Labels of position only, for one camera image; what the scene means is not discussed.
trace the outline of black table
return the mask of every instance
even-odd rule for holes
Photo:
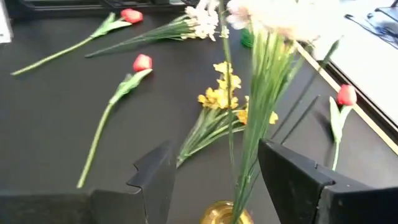
[[[83,58],[85,53],[153,29],[172,17],[145,16],[142,24],[94,40],[17,78],[9,73],[81,41],[103,18],[13,25],[13,43],[0,51],[0,190],[74,188],[101,114],[140,53],[153,58],[154,71],[110,114],[85,188],[130,190],[124,183],[135,172],[132,163],[136,159],[167,139],[179,147],[200,112],[197,95],[209,86],[216,87],[219,74],[212,65],[224,60],[220,40],[163,41],[121,54]],[[239,38],[239,32],[231,30],[234,71],[243,81],[237,95],[244,103],[251,54]],[[280,121],[314,72],[305,62],[276,110]],[[323,95],[286,146],[321,164],[330,160],[327,97],[335,94],[317,75],[302,105],[275,140],[286,135],[316,95]],[[236,134],[234,139],[237,158],[241,136]],[[340,148],[338,172],[374,187],[398,184],[397,156],[355,112],[347,119]],[[211,203],[232,199],[228,154],[228,140],[222,138],[181,166],[169,223],[198,223]],[[262,180],[255,186],[248,210],[256,223],[279,223]]]

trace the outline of green stem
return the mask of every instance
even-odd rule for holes
[[[225,18],[223,16],[224,12],[224,1],[220,1],[220,5],[218,6],[218,14],[220,15],[220,24],[221,27],[226,26],[225,23]],[[228,128],[228,142],[229,142],[229,156],[231,159],[231,168],[232,168],[232,173],[233,173],[233,179],[234,182],[236,181],[236,178],[234,176],[234,170],[235,170],[235,161],[234,161],[234,154],[233,154],[233,133],[232,133],[232,120],[233,120],[233,113],[231,109],[231,74],[229,72],[229,64],[231,63],[231,51],[229,49],[229,40],[227,38],[222,38],[223,39],[223,48],[224,48],[224,54],[225,54],[225,60],[227,62],[226,66],[226,72],[227,72],[227,92],[228,92],[228,123],[229,123],[229,128]]]
[[[33,69],[33,68],[39,67],[39,66],[41,66],[42,64],[44,64],[44,63],[46,63],[46,62],[48,62],[48,61],[50,61],[50,60],[53,60],[53,59],[55,59],[55,58],[57,58],[57,57],[59,57],[59,56],[61,56],[61,55],[64,55],[64,54],[66,54],[66,53],[69,53],[69,52],[71,52],[72,50],[75,50],[75,49],[77,49],[78,47],[81,47],[81,46],[87,44],[87,43],[88,43],[89,41],[91,41],[92,39],[94,39],[94,37],[88,37],[87,39],[81,41],[80,43],[78,43],[78,44],[76,44],[76,45],[71,46],[71,47],[68,48],[68,49],[62,50],[62,51],[60,51],[60,52],[58,52],[58,53],[55,53],[55,54],[50,55],[50,56],[48,56],[48,57],[46,57],[46,58],[43,58],[42,60],[39,60],[38,62],[33,63],[32,65],[29,65],[29,66],[27,66],[27,67],[25,67],[25,68],[22,68],[22,69],[18,70],[18,71],[12,72],[11,75],[19,75],[19,74],[24,73],[24,72],[27,72],[27,71],[29,71],[29,70],[31,70],[31,69]]]
[[[84,166],[83,171],[81,172],[79,182],[77,183],[77,186],[76,186],[76,188],[78,188],[78,189],[82,188],[83,185],[85,184],[85,180],[86,180],[88,171],[90,170],[90,167],[91,167],[91,162],[93,162],[93,158],[95,155],[95,150],[97,148],[98,140],[100,139],[102,129],[104,128],[105,121],[108,118],[109,112],[111,111],[112,107],[113,107],[113,104],[111,104],[111,103],[107,105],[107,107],[102,115],[101,121],[99,121],[97,130],[95,132],[93,143],[91,143],[91,148],[90,148],[90,151],[87,156],[86,164]]]
[[[331,169],[333,171],[336,170],[337,167],[337,161],[338,161],[338,154],[339,154],[339,150],[340,150],[340,142],[336,141],[335,142],[335,146],[336,146],[336,151],[335,151],[335,160],[333,161],[333,166],[331,167]]]

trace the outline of flower stem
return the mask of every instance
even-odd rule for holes
[[[76,45],[71,46],[71,47],[68,48],[68,49],[62,50],[62,51],[60,51],[60,52],[58,52],[58,53],[55,53],[55,54],[50,55],[50,56],[48,56],[48,57],[46,57],[46,58],[43,58],[42,60],[39,60],[38,62],[33,63],[32,65],[29,65],[29,66],[27,66],[27,67],[25,67],[25,68],[22,68],[22,69],[18,70],[18,71],[12,72],[11,75],[19,75],[19,74],[22,74],[22,73],[24,73],[24,72],[27,72],[27,71],[29,71],[29,70],[31,70],[31,69],[33,69],[33,68],[39,67],[39,66],[41,66],[42,64],[44,64],[44,63],[46,63],[46,62],[48,62],[48,61],[50,61],[50,60],[53,60],[53,59],[55,59],[55,58],[57,58],[57,57],[59,57],[59,56],[61,56],[61,55],[64,55],[64,54],[66,54],[66,53],[69,53],[69,52],[71,52],[72,50],[75,50],[75,49],[77,49],[78,47],[81,47],[81,46],[87,44],[87,43],[88,43],[89,41],[91,41],[92,39],[94,39],[94,37],[88,37],[87,39],[81,41],[80,43],[78,43],[78,44],[76,44]]]
[[[90,148],[90,151],[87,156],[86,164],[83,168],[83,171],[81,172],[79,182],[77,183],[77,186],[76,186],[76,188],[78,188],[78,189],[82,188],[83,185],[85,184],[85,180],[86,180],[88,171],[90,170],[90,167],[91,167],[91,162],[93,161],[93,158],[95,155],[95,150],[97,148],[98,140],[100,139],[101,132],[102,132],[102,129],[104,128],[105,121],[108,118],[109,112],[111,111],[113,105],[114,104],[112,104],[112,103],[109,103],[107,105],[107,107],[102,115],[101,121],[99,121],[97,130],[95,132],[93,143],[91,143],[91,148]]]
[[[337,167],[338,154],[339,154],[339,150],[340,150],[340,142],[339,141],[335,141],[335,147],[336,147],[335,160],[333,160],[333,166],[331,167],[331,169],[333,171],[335,171],[336,167]]]

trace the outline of green object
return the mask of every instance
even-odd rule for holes
[[[246,47],[253,47],[253,42],[254,42],[254,36],[253,33],[250,32],[249,29],[245,28],[242,30],[242,37],[241,37],[241,43],[246,46]]]
[[[340,142],[341,138],[343,137],[343,127],[344,123],[347,119],[349,112],[353,109],[352,106],[343,106],[341,111],[338,109],[335,100],[332,97],[329,97],[330,102],[330,124],[331,130],[333,132],[333,137],[335,139],[335,158],[333,160],[333,165],[331,169],[333,171],[336,170],[337,162],[338,162],[338,155],[340,150]]]
[[[87,178],[88,171],[90,171],[91,163],[93,162],[95,151],[98,145],[98,140],[104,128],[105,122],[108,118],[109,112],[111,112],[112,107],[122,98],[123,95],[129,93],[133,88],[138,86],[141,80],[148,75],[152,69],[146,69],[141,72],[137,72],[134,75],[127,74],[125,79],[119,84],[118,89],[109,100],[109,103],[101,117],[101,121],[98,124],[97,130],[95,132],[93,143],[91,143],[90,151],[87,156],[86,164],[81,172],[80,179],[77,183],[76,188],[80,189],[84,186],[85,180]]]
[[[22,68],[18,71],[12,72],[11,75],[19,75],[22,74],[24,72],[27,72],[33,68],[39,67],[41,65],[43,65],[46,62],[49,62],[59,56],[62,56],[64,54],[67,54],[69,52],[71,52],[72,50],[75,50],[85,44],[87,44],[88,42],[90,42],[91,40],[100,37],[102,35],[107,34],[109,31],[114,30],[114,29],[118,29],[120,27],[126,27],[131,25],[130,22],[126,22],[123,21],[123,18],[120,19],[115,19],[115,13],[111,12],[109,14],[109,16],[104,20],[104,22],[93,32],[93,34],[91,34],[87,39],[81,41],[78,44],[75,44],[65,50],[62,50],[60,52],[57,52],[53,55],[50,55],[48,57],[43,58],[42,60],[39,60],[38,62],[33,63],[32,65],[28,65],[25,68]]]

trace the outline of green leaf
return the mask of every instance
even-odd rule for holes
[[[96,38],[107,34],[111,30],[118,29],[120,27],[126,27],[129,25],[131,25],[131,23],[126,21],[115,21],[115,14],[111,12],[108,18],[106,18],[104,22],[97,28],[97,30],[93,34],[91,34],[91,37]]]
[[[349,112],[353,109],[352,106],[343,106],[343,109],[341,109],[340,113],[340,127],[341,130],[343,130],[344,123],[346,122],[347,116]]]
[[[117,29],[120,27],[126,27],[126,26],[130,26],[131,23],[130,22],[126,22],[126,21],[114,21],[110,24],[108,24],[105,29],[104,32],[108,33],[109,31],[113,30],[113,29]]]
[[[141,80],[151,71],[152,69],[146,69],[135,73],[133,76],[127,74],[125,79],[119,84],[112,98],[109,100],[109,104],[115,104],[123,95],[129,93],[133,88],[138,86]]]
[[[338,110],[335,99],[329,97],[330,102],[330,124],[331,130],[333,131],[333,136],[335,141],[340,141],[342,136],[342,126],[340,122],[340,111]]]

